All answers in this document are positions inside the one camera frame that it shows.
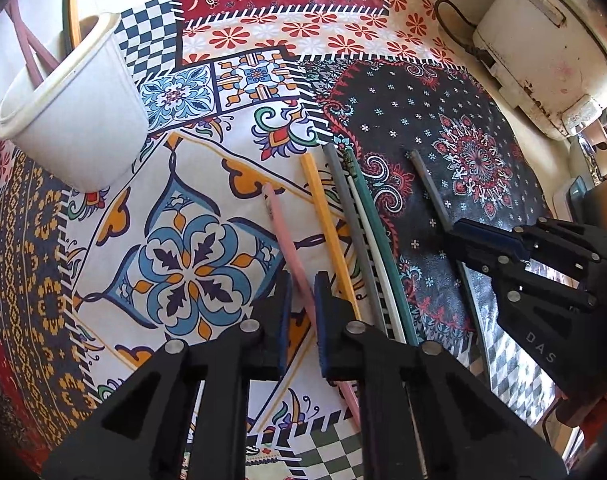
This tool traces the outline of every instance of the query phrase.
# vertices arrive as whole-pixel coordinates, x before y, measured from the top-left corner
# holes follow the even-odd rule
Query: white rice cooker
[[[495,0],[477,27],[500,93],[552,139],[607,107],[607,15],[596,0]]]

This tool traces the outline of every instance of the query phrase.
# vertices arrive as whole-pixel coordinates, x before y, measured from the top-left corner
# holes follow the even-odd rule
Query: patterned tablecloth
[[[430,1],[153,0],[122,13],[116,40],[150,126],[126,174],[81,194],[4,148],[0,422],[34,469],[166,340],[215,338],[271,292],[284,260],[264,183],[280,195],[309,278],[333,275],[301,153],[317,160],[367,301],[315,148],[325,142],[357,153],[419,335],[475,368],[460,282],[403,149],[420,150],[453,220],[510,229],[547,208],[509,124],[439,38]],[[553,385],[496,326],[488,283],[473,285],[491,387],[532,424]],[[295,304],[286,376],[251,386],[248,478],[359,478],[350,419]]]

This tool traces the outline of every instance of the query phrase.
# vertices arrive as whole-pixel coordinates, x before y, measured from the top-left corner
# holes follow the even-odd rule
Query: metal screw
[[[239,328],[242,329],[242,332],[251,333],[257,332],[257,330],[260,329],[260,326],[260,322],[256,319],[244,319],[239,325]]]
[[[365,332],[365,323],[361,321],[351,321],[346,325],[346,330],[351,334],[362,334]]]
[[[164,350],[169,354],[178,354],[186,344],[181,339],[171,339],[164,345]]]
[[[508,301],[517,303],[517,301],[521,300],[521,294],[519,294],[516,290],[511,290],[507,294],[507,298],[508,298]]]
[[[424,354],[439,355],[443,347],[437,341],[426,341],[421,345]]]

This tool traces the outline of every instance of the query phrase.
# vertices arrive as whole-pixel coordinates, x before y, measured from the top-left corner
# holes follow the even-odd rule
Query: green and white checkered pattern
[[[308,480],[355,480],[363,478],[361,434],[352,418],[289,440]]]

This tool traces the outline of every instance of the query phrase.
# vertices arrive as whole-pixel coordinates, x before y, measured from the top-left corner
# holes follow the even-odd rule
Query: white bucket
[[[126,171],[148,133],[148,117],[109,12],[82,21],[79,46],[35,90],[24,67],[0,105],[0,139],[81,192],[104,189]],[[63,57],[63,33],[48,45]]]

